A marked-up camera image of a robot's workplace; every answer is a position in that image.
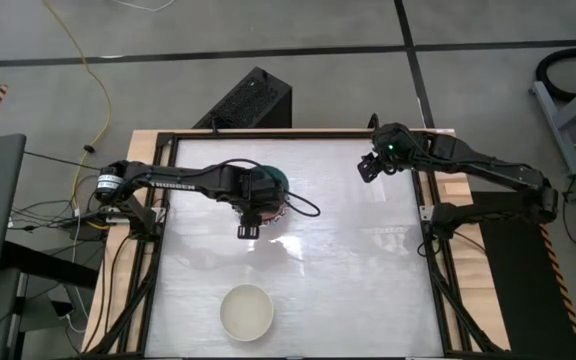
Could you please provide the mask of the black computer tower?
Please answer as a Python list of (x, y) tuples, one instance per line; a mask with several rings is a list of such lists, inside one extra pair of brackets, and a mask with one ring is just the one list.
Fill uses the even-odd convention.
[(293, 88), (262, 68), (253, 68), (194, 129), (283, 129), (293, 125)]

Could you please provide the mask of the cream bowl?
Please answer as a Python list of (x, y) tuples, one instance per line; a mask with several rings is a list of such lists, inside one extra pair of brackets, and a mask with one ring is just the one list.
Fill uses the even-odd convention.
[(274, 303), (261, 287), (238, 285), (224, 296), (219, 319), (230, 338), (252, 342), (262, 338), (270, 329), (274, 319)]

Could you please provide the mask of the grey metal stand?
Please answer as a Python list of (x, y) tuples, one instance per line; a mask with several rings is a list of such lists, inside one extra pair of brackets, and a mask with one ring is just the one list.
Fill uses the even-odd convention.
[(576, 175), (576, 149), (569, 135), (570, 128), (576, 124), (576, 98), (558, 109), (543, 82), (535, 81), (529, 92), (539, 102), (569, 174)]

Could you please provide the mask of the large hazard-striped black mat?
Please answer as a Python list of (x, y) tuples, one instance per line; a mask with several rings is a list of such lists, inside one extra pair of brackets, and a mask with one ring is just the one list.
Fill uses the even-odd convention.
[(547, 229), (511, 219), (480, 230), (511, 351), (576, 360), (576, 311)]

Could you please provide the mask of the black aluminium table frame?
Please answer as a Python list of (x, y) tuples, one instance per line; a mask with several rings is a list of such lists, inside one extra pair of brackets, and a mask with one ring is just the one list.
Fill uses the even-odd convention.
[[(206, 131), (159, 132), (156, 130), (138, 130), (132, 135), (127, 158), (143, 163), (177, 165), (177, 150), (183, 140), (365, 140), (369, 143), (368, 134), (363, 130), (357, 132), (287, 130), (276, 133), (258, 130), (250, 132), (228, 131), (219, 137), (213, 137)], [(424, 175), (409, 174), (412, 177), (417, 205), (429, 201), (431, 196), (427, 178)], [(157, 245), (142, 245), (130, 240), (127, 233), (128, 228), (123, 224), (110, 230), (105, 252), (106, 264), (95, 289), (90, 319), (83, 342), (84, 349), (91, 349), (97, 345), (104, 333), (119, 317), (126, 304), (132, 279), (143, 275), (152, 258), (157, 258), (160, 266), (163, 241)], [(142, 351), (147, 357), (150, 357), (146, 353), (146, 345), (157, 279), (158, 276), (153, 286), (150, 301), (137, 307), (132, 322), (126, 331), (128, 337), (126, 350), (130, 352)], [(474, 341), (462, 335), (457, 319), (448, 303), (445, 300), (435, 298), (431, 282), (430, 290), (434, 300), (442, 345), (441, 354), (446, 348), (460, 350), (473, 348)]]

